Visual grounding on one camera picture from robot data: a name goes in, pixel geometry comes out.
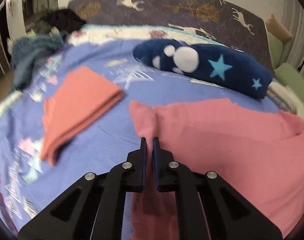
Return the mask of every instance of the wooden floor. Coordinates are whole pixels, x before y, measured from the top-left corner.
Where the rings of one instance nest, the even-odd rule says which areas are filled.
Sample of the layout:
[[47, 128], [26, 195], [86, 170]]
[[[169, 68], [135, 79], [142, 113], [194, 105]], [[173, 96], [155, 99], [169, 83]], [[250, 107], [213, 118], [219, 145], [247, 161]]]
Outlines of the wooden floor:
[[0, 101], [8, 95], [12, 84], [13, 75], [13, 71], [10, 71], [0, 80]]

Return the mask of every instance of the green cushion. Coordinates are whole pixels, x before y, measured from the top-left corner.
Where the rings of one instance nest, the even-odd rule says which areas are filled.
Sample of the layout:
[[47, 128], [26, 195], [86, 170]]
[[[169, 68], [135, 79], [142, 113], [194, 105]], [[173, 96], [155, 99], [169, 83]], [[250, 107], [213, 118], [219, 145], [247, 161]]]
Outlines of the green cushion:
[[283, 85], [289, 85], [304, 103], [304, 79], [294, 67], [283, 63], [275, 69], [275, 75]]
[[276, 69], [279, 66], [280, 58], [283, 51], [283, 43], [273, 34], [268, 32], [268, 42], [271, 52], [271, 59], [273, 68]]

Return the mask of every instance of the brown cushion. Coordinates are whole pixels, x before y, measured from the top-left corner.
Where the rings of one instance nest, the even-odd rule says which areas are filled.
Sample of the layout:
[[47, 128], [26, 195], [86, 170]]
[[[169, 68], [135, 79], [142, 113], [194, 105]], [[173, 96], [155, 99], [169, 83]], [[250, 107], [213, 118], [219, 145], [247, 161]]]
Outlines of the brown cushion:
[[293, 38], [292, 33], [287, 30], [282, 23], [279, 23], [273, 14], [266, 20], [265, 25], [268, 32], [272, 33], [276, 38], [282, 41], [283, 44]]

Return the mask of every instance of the triangular cutout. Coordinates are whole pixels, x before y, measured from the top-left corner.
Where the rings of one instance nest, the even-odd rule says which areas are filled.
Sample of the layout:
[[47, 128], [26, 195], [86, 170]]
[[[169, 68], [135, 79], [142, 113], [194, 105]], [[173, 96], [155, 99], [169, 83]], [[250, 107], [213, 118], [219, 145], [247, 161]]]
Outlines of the triangular cutout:
[[51, 215], [64, 222], [67, 222], [72, 215], [73, 209], [81, 195], [81, 192], [82, 190], [80, 188], [73, 191], [65, 200], [60, 203], [60, 205], [51, 211]]
[[230, 216], [234, 221], [250, 215], [247, 208], [243, 206], [242, 203], [229, 191], [227, 191], [225, 188], [221, 188], [220, 192], [227, 205]]

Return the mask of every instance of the white polka dot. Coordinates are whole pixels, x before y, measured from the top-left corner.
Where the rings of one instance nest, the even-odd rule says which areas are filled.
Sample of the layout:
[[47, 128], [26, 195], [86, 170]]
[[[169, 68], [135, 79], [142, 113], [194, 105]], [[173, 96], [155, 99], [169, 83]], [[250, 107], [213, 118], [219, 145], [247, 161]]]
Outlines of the white polka dot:
[[199, 66], [199, 54], [190, 47], [180, 47], [175, 51], [173, 61], [180, 70], [192, 73]]
[[152, 64], [155, 68], [160, 69], [161, 68], [161, 58], [160, 56], [156, 56], [153, 60], [152, 60]]
[[174, 52], [175, 52], [175, 48], [172, 45], [168, 45], [164, 48], [164, 53], [168, 57], [173, 56]]
[[179, 69], [179, 68], [177, 68], [177, 67], [174, 67], [172, 70], [173, 70], [175, 73], [178, 73], [178, 74], [184, 75], [183, 71], [182, 71], [182, 70], [180, 70], [180, 69]]

